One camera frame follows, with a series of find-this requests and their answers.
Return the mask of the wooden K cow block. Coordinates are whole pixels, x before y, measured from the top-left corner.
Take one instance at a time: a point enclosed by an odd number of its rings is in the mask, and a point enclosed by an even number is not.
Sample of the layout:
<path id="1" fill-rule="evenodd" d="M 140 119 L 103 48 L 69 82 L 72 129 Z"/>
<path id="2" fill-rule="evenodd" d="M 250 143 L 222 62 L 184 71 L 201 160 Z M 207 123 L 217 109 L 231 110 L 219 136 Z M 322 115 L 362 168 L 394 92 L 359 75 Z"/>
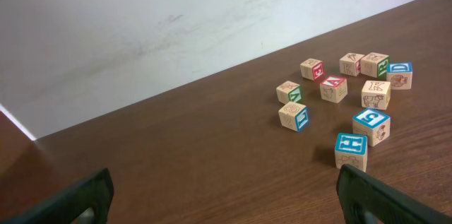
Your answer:
<path id="1" fill-rule="evenodd" d="M 362 88 L 362 106 L 386 110 L 391 99 L 391 84 L 388 81 L 366 81 Z"/>

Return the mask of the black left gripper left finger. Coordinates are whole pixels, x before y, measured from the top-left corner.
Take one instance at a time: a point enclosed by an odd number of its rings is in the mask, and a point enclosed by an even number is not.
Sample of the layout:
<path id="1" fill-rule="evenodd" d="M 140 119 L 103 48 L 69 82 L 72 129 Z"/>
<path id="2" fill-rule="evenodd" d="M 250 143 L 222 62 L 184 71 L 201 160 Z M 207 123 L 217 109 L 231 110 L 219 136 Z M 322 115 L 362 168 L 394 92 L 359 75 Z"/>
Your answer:
<path id="1" fill-rule="evenodd" d="M 2 222 L 106 223 L 113 196 L 112 178 L 109 170 L 104 168 Z"/>

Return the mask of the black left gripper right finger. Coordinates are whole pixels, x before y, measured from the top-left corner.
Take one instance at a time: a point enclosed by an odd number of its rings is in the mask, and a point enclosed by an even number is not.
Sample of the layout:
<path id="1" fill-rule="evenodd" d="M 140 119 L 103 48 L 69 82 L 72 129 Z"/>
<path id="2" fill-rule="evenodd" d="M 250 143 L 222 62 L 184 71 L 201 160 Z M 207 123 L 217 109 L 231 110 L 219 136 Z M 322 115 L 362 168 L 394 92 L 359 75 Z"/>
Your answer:
<path id="1" fill-rule="evenodd" d="M 451 217 L 430 208 L 352 165 L 340 169 L 336 191 L 347 224 L 448 224 Z"/>

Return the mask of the blue H wooden block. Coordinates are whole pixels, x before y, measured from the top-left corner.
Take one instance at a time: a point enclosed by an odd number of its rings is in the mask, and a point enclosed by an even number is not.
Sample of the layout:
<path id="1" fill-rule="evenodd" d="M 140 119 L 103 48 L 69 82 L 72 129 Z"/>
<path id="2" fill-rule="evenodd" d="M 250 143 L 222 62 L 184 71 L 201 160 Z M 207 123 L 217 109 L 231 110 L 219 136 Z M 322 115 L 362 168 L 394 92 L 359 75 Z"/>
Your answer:
<path id="1" fill-rule="evenodd" d="M 365 172 L 367 169 L 367 136 L 339 133 L 335 143 L 335 164 L 338 169 L 348 164 Z"/>

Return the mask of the blue I wooden block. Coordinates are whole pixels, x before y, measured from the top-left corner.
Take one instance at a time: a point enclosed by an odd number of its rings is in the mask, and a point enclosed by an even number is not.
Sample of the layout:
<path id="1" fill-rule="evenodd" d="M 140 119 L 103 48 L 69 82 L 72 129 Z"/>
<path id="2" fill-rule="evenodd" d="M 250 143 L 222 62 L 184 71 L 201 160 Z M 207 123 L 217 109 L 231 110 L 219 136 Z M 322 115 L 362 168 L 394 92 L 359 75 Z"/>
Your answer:
<path id="1" fill-rule="evenodd" d="M 301 131 L 309 123 L 308 107 L 297 102 L 288 102 L 278 114 L 281 124 L 293 131 Z"/>

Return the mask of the blue 5 wooden block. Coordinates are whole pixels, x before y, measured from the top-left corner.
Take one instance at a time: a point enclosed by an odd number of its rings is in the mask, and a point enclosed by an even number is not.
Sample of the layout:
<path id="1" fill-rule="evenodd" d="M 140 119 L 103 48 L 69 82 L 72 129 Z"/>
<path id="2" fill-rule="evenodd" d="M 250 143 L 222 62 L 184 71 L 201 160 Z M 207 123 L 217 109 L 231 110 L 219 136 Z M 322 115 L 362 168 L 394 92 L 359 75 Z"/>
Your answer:
<path id="1" fill-rule="evenodd" d="M 378 110 L 366 108 L 352 118 L 354 134 L 367 136 L 368 145 L 376 146 L 390 136 L 391 118 Z"/>

